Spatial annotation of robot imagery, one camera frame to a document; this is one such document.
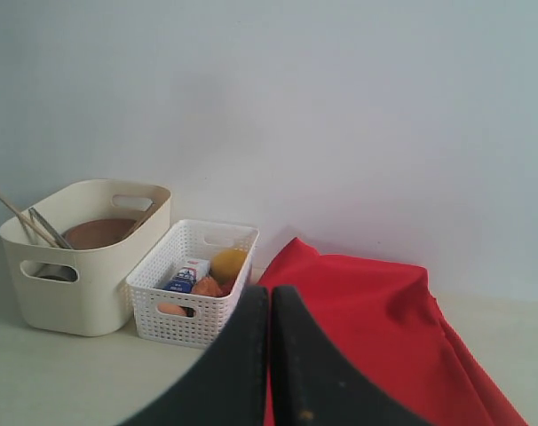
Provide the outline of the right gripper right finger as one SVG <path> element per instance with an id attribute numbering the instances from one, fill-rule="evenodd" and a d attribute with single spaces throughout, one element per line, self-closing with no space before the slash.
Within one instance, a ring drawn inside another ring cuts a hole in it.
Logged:
<path id="1" fill-rule="evenodd" d="M 291 286 L 272 291 L 269 371 L 276 425 L 426 425 L 362 375 Z"/>

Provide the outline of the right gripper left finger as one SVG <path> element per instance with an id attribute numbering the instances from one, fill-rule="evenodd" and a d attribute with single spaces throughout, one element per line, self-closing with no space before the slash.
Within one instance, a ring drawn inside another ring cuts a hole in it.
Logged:
<path id="1" fill-rule="evenodd" d="M 267 290 L 244 290 L 223 330 L 192 367 L 123 424 L 262 425 L 268 314 Z"/>

